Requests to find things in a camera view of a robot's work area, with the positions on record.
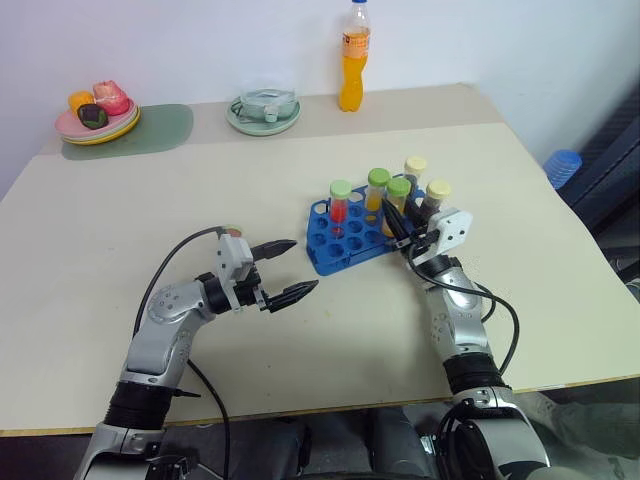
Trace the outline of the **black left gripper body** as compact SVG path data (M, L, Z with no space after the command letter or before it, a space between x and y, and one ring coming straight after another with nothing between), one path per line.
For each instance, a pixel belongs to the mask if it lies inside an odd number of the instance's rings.
M270 306L269 296L263 288L261 276L252 268L244 280L238 280L233 287L241 307L256 305L261 311Z

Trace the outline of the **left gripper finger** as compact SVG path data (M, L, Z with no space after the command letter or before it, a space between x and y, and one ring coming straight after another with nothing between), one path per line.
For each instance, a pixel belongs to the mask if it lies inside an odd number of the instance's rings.
M272 259L284 254L297 245L296 240L279 239L269 241L250 248L254 261Z
M268 299L268 310L275 313L294 305L308 295L318 283L318 280L304 281L285 288L280 294Z

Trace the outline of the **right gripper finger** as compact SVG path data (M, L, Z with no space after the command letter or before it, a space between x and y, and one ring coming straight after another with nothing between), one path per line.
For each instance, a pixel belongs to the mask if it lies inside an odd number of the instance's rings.
M384 214L383 233L395 241L403 241L408 238L409 233L397 208L387 199L382 200L381 207Z
M414 229L421 229L428 224L420 213L420 207L412 198L408 198L405 202L405 216Z

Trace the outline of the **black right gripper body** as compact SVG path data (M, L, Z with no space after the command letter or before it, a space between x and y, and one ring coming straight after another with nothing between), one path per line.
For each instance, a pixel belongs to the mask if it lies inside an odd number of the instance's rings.
M394 233L393 249L399 251L406 260L414 259L416 254L425 253L440 237L438 229L427 230L419 227L412 231L402 227Z

